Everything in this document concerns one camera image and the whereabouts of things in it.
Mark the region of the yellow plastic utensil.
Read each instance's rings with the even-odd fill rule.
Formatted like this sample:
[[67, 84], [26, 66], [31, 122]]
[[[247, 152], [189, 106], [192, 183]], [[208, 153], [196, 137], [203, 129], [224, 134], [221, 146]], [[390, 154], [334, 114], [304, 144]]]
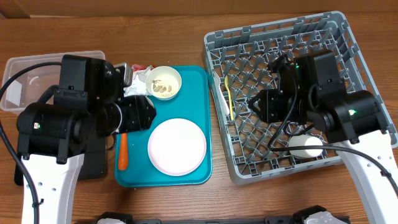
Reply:
[[224, 77], [224, 87], [226, 88], [226, 91], [228, 93], [229, 116], [230, 116], [230, 120], [234, 121], [233, 103], [232, 103], [232, 99], [231, 99], [231, 92], [230, 92], [230, 89], [229, 89], [228, 81], [229, 81], [228, 75], [225, 75], [225, 77]]

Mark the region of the white plastic fork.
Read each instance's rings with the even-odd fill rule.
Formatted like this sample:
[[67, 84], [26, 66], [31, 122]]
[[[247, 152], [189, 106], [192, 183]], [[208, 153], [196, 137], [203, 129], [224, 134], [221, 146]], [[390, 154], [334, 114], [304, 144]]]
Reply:
[[223, 111], [225, 112], [226, 115], [230, 115], [229, 106], [226, 102], [223, 92], [221, 91], [220, 77], [219, 77], [219, 75], [216, 74], [216, 72], [212, 72], [212, 74], [213, 74], [213, 78], [215, 79], [216, 92], [221, 97], [221, 107], [223, 108]]

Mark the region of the orange carrot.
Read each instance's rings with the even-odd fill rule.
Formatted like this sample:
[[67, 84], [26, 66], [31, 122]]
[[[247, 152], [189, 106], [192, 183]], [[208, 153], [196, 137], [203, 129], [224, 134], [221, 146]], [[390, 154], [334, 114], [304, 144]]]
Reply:
[[127, 133], [122, 133], [119, 146], [118, 169], [126, 170], [129, 164]]

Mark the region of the white round plate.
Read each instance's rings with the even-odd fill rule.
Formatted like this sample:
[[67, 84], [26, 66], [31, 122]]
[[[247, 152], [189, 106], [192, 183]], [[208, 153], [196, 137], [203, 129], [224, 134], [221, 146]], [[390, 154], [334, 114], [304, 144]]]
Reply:
[[152, 165], [161, 173], [175, 177], [187, 175], [203, 162], [206, 137], [192, 121], [168, 119], [151, 133], [147, 152]]

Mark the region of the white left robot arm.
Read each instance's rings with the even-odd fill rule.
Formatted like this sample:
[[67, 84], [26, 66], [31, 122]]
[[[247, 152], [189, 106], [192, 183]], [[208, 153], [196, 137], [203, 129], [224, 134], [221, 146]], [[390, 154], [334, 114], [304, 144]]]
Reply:
[[150, 128], [155, 107], [146, 96], [124, 96], [126, 74], [102, 59], [65, 55], [59, 83], [18, 116], [23, 223], [70, 223], [85, 155], [105, 151], [108, 136]]

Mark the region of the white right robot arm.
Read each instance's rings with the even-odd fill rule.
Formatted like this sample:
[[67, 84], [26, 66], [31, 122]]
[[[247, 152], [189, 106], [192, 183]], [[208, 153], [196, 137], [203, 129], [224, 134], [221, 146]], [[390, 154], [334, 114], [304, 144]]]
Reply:
[[349, 170], [370, 223], [397, 222], [397, 163], [387, 119], [369, 91], [348, 93], [333, 51], [319, 50], [269, 63], [275, 89], [261, 90], [249, 108], [266, 123], [311, 123], [327, 144], [305, 144], [292, 134], [286, 151], [333, 150]]

